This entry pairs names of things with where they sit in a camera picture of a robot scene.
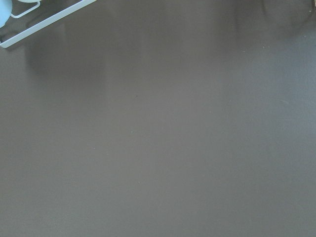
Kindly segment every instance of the white rack edge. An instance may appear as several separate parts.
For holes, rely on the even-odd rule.
[[[17,43],[18,41],[34,34],[35,32],[43,29],[46,26],[49,26],[50,24],[60,20],[61,18],[68,16],[69,14],[78,11],[79,9],[95,2],[97,0],[81,0],[80,2],[77,2],[76,4],[56,13],[55,15],[52,15],[48,17],[47,19],[37,23],[36,25],[26,29],[25,31],[22,31],[21,33],[13,36],[12,38],[0,43],[0,47],[2,48],[8,48],[11,45]]]

